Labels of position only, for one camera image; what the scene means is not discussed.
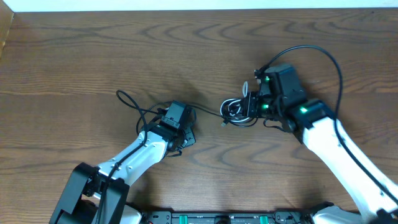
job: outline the green light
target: green light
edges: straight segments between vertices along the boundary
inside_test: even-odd
[[[300,108],[301,113],[306,113],[308,110],[305,108]]]

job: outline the wooden tabletop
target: wooden tabletop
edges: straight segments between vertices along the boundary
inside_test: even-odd
[[[366,155],[398,181],[396,9],[146,11],[16,14],[0,60],[0,222],[47,222],[72,169],[93,166],[136,138],[143,108],[168,100],[218,111],[281,50],[315,44],[340,63],[340,119]],[[292,63],[313,97],[334,107],[338,77],[315,50]],[[151,167],[130,190],[141,208],[264,211],[350,196],[291,134],[220,126],[198,111],[197,143]]]

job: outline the white backdrop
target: white backdrop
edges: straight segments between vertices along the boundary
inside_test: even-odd
[[[398,0],[3,0],[14,12],[398,7]]]

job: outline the cardboard box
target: cardboard box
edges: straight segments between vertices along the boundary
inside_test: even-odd
[[[6,39],[10,31],[12,19],[14,18],[14,12],[0,0],[0,58],[2,50],[6,44]]]

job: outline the white wall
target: white wall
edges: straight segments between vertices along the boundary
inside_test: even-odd
[[[398,0],[4,0],[14,12],[398,7]]]

